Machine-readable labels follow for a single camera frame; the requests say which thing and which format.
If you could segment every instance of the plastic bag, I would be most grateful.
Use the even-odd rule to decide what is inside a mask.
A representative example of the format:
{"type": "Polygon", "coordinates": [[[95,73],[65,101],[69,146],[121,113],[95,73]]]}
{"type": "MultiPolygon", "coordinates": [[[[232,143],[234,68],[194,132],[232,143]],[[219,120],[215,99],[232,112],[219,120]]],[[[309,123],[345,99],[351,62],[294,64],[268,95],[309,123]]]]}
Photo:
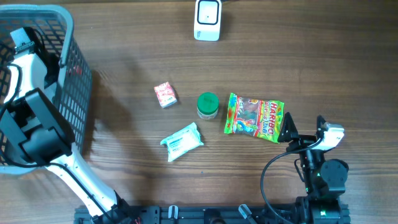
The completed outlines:
{"type": "Polygon", "coordinates": [[[231,93],[225,134],[248,134],[278,143],[285,103],[255,100],[231,93]]]}
{"type": "Polygon", "coordinates": [[[174,161],[189,150],[204,145],[200,141],[200,133],[197,130],[195,122],[163,139],[160,144],[167,145],[167,149],[169,151],[169,162],[174,161]]]}

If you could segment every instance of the wooden table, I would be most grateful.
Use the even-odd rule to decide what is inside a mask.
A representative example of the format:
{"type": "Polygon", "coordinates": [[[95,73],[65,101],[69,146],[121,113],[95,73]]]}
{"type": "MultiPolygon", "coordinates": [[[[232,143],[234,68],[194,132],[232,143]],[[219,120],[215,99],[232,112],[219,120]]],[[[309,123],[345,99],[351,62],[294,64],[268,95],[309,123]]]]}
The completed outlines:
{"type": "MultiPolygon", "coordinates": [[[[231,1],[219,42],[193,38],[194,1],[66,4],[94,76],[84,157],[131,204],[262,205],[262,168],[286,144],[223,134],[228,96],[285,102],[298,130],[315,120],[346,136],[327,159],[349,164],[353,223],[398,218],[398,7],[382,2],[231,1]],[[153,87],[169,81],[177,105],[161,109],[153,87]],[[197,97],[220,98],[201,120],[197,97]],[[167,162],[160,140],[196,122],[205,146],[167,162]]],[[[293,166],[266,177],[271,202],[305,195],[293,166]]],[[[55,175],[0,179],[0,223],[71,223],[82,202],[55,175]]]]}

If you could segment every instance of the small jar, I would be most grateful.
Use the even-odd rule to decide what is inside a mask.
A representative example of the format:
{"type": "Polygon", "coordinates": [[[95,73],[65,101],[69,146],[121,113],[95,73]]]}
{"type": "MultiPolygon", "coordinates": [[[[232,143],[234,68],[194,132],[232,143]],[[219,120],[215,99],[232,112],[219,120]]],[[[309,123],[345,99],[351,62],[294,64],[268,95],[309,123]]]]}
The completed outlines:
{"type": "Polygon", "coordinates": [[[198,98],[198,115],[201,119],[213,119],[218,112],[218,97],[214,93],[204,93],[198,98]]]}

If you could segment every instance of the white and teal package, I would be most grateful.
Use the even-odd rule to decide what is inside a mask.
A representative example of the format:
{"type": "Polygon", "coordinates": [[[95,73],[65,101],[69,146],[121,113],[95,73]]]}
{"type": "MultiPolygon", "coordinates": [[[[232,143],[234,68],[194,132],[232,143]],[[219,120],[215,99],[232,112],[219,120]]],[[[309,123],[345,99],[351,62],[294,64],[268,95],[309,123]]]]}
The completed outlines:
{"type": "Polygon", "coordinates": [[[174,161],[191,149],[204,145],[200,141],[200,133],[195,122],[163,139],[160,145],[163,144],[166,144],[169,150],[169,162],[174,161]]]}

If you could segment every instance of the red and white box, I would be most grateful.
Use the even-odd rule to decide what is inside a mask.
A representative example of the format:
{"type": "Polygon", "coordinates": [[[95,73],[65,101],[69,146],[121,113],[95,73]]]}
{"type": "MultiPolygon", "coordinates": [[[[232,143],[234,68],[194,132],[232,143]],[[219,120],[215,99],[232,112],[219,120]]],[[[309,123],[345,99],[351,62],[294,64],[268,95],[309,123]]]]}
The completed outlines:
{"type": "Polygon", "coordinates": [[[155,86],[154,89],[162,108],[168,107],[177,102],[174,90],[169,82],[155,86]]]}

